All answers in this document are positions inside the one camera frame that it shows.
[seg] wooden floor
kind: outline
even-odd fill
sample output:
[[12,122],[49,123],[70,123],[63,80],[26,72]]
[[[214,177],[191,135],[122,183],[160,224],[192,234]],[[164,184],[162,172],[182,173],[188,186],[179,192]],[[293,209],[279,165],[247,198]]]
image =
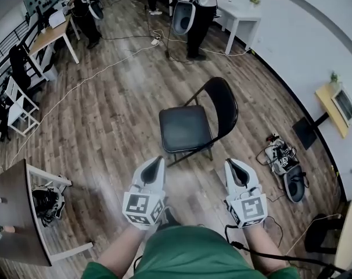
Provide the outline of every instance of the wooden floor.
[[[105,19],[100,23],[103,37],[148,35],[148,26],[140,1],[103,0]],[[150,30],[162,29],[167,36],[169,17],[149,16]],[[65,94],[95,75],[106,66],[116,63],[141,48],[151,47],[146,37],[125,40],[102,40],[89,51],[87,39],[71,43],[80,59],[76,65],[63,45],[58,51],[57,82],[44,85],[37,96],[43,116]],[[211,27],[203,47],[212,51],[225,50],[228,35],[216,26]],[[174,57],[185,60],[186,46],[170,43]],[[269,214],[283,228],[280,250],[286,253],[319,212],[333,213],[338,198],[331,163],[319,140],[305,151],[291,126],[304,115],[278,80],[251,54],[226,57],[208,53],[208,61],[196,63],[170,62],[164,56],[165,47],[141,51],[122,63],[101,72],[72,91],[40,125],[35,135],[18,155],[35,167],[53,174],[64,174],[73,186],[65,191],[67,200],[61,221],[44,230],[51,254],[92,241],[94,247],[85,253],[57,262],[53,267],[37,267],[0,259],[7,278],[79,278],[89,261],[97,260],[125,228],[121,214],[123,193],[130,185],[137,166],[162,155],[158,114],[163,108],[183,104],[210,77],[223,77],[233,89],[239,107],[235,129],[212,151],[200,153],[167,169],[166,194],[184,224],[200,224],[224,235],[224,226],[234,220],[225,210],[223,200],[224,160],[235,158],[251,165],[260,179],[264,192],[276,199],[283,192],[277,188],[278,179],[269,168],[259,165],[255,156],[266,146],[265,138],[280,134],[297,148],[299,161],[307,173],[310,189],[300,204],[286,197],[268,202]],[[234,43],[232,53],[244,50]],[[202,103],[217,129],[213,107],[206,98]],[[0,166],[9,167],[25,138],[10,130],[11,142],[0,143]],[[265,227],[278,243],[281,231],[271,219]],[[242,232],[231,236],[244,241]],[[290,255],[307,256],[300,241]],[[319,268],[302,264],[303,278],[313,278]]]

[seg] black baseboard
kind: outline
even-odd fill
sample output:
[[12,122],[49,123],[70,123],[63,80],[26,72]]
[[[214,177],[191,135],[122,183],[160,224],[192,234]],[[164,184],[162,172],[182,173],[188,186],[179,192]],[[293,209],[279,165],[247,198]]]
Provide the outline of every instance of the black baseboard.
[[[214,22],[213,23],[214,25],[216,26],[219,26],[221,27],[220,24]],[[230,34],[230,31],[228,31],[227,29],[225,29],[225,32],[227,34]],[[239,45],[242,46],[242,48],[245,48],[246,47],[246,44],[240,40],[237,36],[235,36],[235,41],[239,43]],[[299,100],[299,98],[297,98],[296,94],[291,90],[291,88],[286,84],[286,82],[284,81],[284,79],[282,79],[278,73],[275,72],[275,70],[262,58],[258,55],[258,53],[255,51],[255,53],[252,53],[251,51],[249,51],[252,55],[254,55],[256,57],[256,59],[258,59],[275,77],[276,79],[282,84],[283,87],[285,87],[285,89],[287,90],[288,93],[290,93],[291,97],[296,101],[297,105],[300,107],[300,109],[303,111],[304,115],[305,115],[305,118],[310,122],[310,124],[313,124],[314,123],[314,120],[313,118],[310,116],[309,112],[307,111],[307,109],[305,108],[305,106],[301,103],[301,101]],[[323,147],[325,148],[326,150],[326,153],[331,161],[331,164],[333,166],[333,169],[335,171],[336,174],[338,174],[338,177],[337,177],[337,181],[339,182],[339,185],[340,185],[340,190],[341,190],[341,197],[340,197],[340,200],[345,202],[346,201],[346,194],[345,194],[345,190],[344,190],[344,186],[343,186],[343,183],[341,181],[341,177],[338,173],[338,169],[337,169],[337,165],[336,165],[336,162],[331,154],[331,151],[330,149],[328,148],[327,146],[327,143],[323,137],[323,135],[321,134],[320,130],[318,128],[315,129],[315,133],[317,134],[319,140],[321,141]]]

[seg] black folding chair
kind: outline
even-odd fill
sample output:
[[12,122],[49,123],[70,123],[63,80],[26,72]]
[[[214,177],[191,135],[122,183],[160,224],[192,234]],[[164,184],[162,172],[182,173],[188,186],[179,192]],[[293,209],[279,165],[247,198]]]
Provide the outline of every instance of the black folding chair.
[[[197,96],[205,90],[211,98],[218,120],[218,134],[212,138],[204,107],[198,104]],[[196,105],[189,105],[195,100]],[[208,149],[213,160],[211,147],[214,142],[233,130],[238,119],[238,106],[227,83],[221,77],[213,77],[198,90],[184,106],[163,109],[159,113],[160,132],[163,148],[174,154],[172,166],[202,150]],[[177,153],[190,152],[180,159]]]

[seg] green plant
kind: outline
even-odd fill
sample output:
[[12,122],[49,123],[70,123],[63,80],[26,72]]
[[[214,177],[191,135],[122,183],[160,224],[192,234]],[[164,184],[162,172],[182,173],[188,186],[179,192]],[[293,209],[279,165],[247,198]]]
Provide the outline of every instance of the green plant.
[[251,3],[254,3],[255,5],[259,5],[261,0],[249,0]]
[[339,75],[334,71],[331,73],[331,83],[337,83],[339,81]]

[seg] green shirt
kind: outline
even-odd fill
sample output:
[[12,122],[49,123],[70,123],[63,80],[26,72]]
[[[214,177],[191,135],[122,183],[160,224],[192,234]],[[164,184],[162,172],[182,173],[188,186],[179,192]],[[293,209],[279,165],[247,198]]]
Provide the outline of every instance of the green shirt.
[[[116,279],[106,267],[88,263],[82,279]],[[265,279],[217,232],[204,227],[176,226],[156,232],[146,243],[136,279]],[[270,279],[299,279],[295,268],[278,270]]]

